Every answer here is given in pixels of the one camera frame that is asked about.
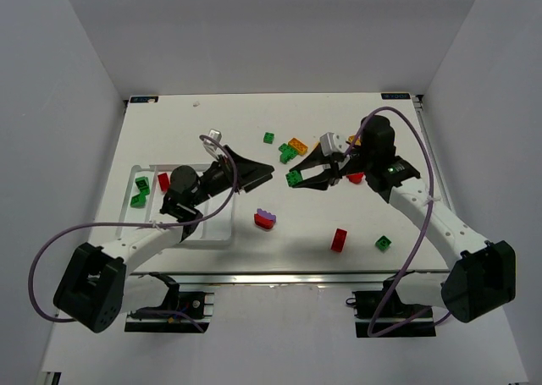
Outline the green 2x2 lego brick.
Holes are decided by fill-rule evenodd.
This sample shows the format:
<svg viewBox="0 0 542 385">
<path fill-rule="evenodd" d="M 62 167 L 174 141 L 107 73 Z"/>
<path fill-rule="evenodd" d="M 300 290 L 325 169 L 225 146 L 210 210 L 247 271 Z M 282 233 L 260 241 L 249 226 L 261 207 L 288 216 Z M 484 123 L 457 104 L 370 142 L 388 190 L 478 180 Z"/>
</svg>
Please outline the green 2x2 lego brick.
<svg viewBox="0 0 542 385">
<path fill-rule="evenodd" d="M 299 171 L 293 170 L 285 175 L 286 182 L 289 187 L 294 187 L 303 181 L 303 177 Z"/>
</svg>

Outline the red sloped lego brick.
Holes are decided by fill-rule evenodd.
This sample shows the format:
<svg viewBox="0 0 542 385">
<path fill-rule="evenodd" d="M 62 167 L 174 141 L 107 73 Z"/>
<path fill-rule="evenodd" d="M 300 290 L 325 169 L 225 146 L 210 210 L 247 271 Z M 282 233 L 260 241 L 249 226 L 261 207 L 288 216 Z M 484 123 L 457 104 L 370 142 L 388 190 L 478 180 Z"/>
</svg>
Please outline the red sloped lego brick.
<svg viewBox="0 0 542 385">
<path fill-rule="evenodd" d="M 166 193 L 170 186 L 169 175 L 167 173 L 160 173 L 157 178 L 160 190 Z"/>
</svg>

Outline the green 2x3 lego brick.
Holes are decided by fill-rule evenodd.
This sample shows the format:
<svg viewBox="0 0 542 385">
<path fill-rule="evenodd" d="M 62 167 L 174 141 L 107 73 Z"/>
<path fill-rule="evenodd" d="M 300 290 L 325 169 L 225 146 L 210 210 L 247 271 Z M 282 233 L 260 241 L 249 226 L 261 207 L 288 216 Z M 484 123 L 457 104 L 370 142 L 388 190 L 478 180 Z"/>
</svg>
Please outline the green 2x3 lego brick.
<svg viewBox="0 0 542 385">
<path fill-rule="evenodd" d="M 150 184 L 147 176 L 135 178 L 135 186 L 142 195 L 148 195 L 150 193 Z"/>
</svg>

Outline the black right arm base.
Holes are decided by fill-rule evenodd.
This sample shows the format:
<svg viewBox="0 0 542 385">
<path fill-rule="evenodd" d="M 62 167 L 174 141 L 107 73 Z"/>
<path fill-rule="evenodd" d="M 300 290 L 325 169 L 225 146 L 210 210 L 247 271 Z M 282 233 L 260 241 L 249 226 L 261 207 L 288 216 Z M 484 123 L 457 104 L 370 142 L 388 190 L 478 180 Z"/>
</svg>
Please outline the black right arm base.
<svg viewBox="0 0 542 385">
<path fill-rule="evenodd" d="M 376 308 L 384 296 L 383 291 L 356 291 L 346 299 L 346 306 L 353 309 L 357 338 L 368 338 L 368 326 Z M 386 304 L 373 330 L 379 332 L 406 320 L 422 311 L 422 305 L 405 305 L 397 294 Z M 432 338 L 436 336 L 433 312 L 425 311 L 417 319 L 384 335 L 384 338 Z"/>
</svg>

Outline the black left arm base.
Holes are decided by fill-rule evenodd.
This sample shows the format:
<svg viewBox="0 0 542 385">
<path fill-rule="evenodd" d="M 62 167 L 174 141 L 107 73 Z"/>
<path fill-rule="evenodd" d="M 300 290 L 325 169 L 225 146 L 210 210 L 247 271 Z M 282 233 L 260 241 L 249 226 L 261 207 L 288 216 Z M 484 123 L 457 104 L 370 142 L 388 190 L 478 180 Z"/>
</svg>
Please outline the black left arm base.
<svg viewBox="0 0 542 385">
<path fill-rule="evenodd" d="M 204 334 L 213 307 L 213 292 L 152 272 L 128 278 L 121 315 L 127 333 Z"/>
</svg>

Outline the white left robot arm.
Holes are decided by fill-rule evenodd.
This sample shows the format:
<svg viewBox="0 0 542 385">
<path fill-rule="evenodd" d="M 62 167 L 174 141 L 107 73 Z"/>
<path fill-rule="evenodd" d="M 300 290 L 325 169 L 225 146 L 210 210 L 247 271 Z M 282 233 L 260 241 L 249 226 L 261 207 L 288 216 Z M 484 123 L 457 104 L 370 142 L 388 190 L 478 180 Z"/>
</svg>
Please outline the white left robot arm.
<svg viewBox="0 0 542 385">
<path fill-rule="evenodd" d="M 127 313 L 153 319 L 185 315 L 180 286 L 160 272 L 133 276 L 162 250 L 188 239 L 207 217 L 199 205 L 216 195 L 250 192 L 273 177 L 274 167 L 239 156 L 228 146 L 203 173 L 189 165 L 174 168 L 157 217 L 147 227 L 102 245 L 75 249 L 62 276 L 54 305 L 94 333 Z"/>
</svg>

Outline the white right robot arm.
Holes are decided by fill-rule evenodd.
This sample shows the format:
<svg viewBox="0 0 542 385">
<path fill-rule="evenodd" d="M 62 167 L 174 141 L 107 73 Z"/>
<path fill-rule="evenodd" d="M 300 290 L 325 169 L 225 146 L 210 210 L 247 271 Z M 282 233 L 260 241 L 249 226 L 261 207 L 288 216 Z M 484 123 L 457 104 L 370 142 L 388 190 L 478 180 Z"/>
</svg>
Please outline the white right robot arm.
<svg viewBox="0 0 542 385">
<path fill-rule="evenodd" d="M 336 133 L 321 136 L 319 144 L 292 169 L 322 167 L 322 172 L 295 183 L 295 188 L 326 190 L 354 173 L 363 173 L 369 188 L 407 217 L 419 230 L 415 243 L 427 239 L 449 272 L 439 278 L 411 272 L 403 266 L 376 308 L 390 298 L 403 305 L 439 307 L 460 322 L 471 322 L 516 297 L 516 253 L 504 240 L 492 242 L 469 228 L 434 195 L 434 179 L 396 153 L 395 131 L 379 110 L 362 120 L 352 141 Z"/>
</svg>

